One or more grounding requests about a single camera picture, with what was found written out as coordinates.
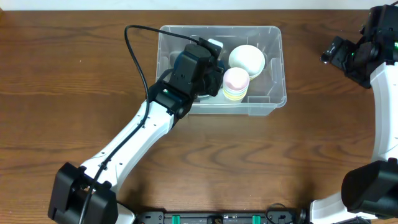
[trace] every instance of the wood grain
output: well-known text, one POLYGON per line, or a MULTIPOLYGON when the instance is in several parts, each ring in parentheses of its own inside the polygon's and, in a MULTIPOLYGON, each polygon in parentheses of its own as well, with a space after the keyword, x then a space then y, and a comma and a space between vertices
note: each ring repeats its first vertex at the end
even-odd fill
MULTIPOLYGON (((0 223, 51 223, 56 171, 102 149, 144 99, 127 24, 277 26, 287 104, 266 117, 190 115, 123 185, 136 211, 264 210, 308 205, 369 162, 374 100, 319 56, 335 35, 359 39, 366 11, 5 12, 0 21, 0 223)), ((157 34, 132 30, 154 83, 157 34)))

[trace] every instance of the green tape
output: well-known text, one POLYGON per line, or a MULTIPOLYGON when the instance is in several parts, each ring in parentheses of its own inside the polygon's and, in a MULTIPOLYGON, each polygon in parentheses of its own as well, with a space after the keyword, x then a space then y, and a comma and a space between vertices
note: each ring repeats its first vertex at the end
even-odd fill
POLYGON ((172 216, 172 224, 180 224, 180 216, 179 215, 173 215, 172 216))
POLYGON ((261 217, 259 215, 253 215, 253 224, 261 224, 261 217))

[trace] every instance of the stack of cups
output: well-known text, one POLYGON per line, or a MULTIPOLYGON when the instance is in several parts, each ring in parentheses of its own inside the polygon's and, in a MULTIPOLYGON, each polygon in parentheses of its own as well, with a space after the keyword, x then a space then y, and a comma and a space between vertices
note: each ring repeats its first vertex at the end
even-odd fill
POLYGON ((223 94, 232 103, 242 102, 248 92, 249 74, 242 68, 230 68, 224 74, 223 94))

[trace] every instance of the clear plastic container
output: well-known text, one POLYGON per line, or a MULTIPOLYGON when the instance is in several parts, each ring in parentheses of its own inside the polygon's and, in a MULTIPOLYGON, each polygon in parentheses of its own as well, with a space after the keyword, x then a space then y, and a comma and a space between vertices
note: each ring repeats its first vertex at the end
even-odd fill
MULTIPOLYGON (((224 44, 221 60, 229 69, 228 58, 233 49, 249 44, 266 57, 262 73, 250 82, 248 93, 240 103, 220 103, 216 99, 197 99, 190 114, 248 114, 266 116, 286 104, 286 85, 282 36, 274 26, 163 26, 161 30, 194 39, 215 39, 224 44)), ((159 34, 156 80, 174 62, 189 40, 159 34)))

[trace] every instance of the white backdrop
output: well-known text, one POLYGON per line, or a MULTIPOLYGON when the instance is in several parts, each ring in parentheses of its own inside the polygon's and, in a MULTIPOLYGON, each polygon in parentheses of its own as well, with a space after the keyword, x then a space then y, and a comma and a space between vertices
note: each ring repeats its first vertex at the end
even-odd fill
POLYGON ((370 9, 394 0, 0 0, 3 10, 370 9))

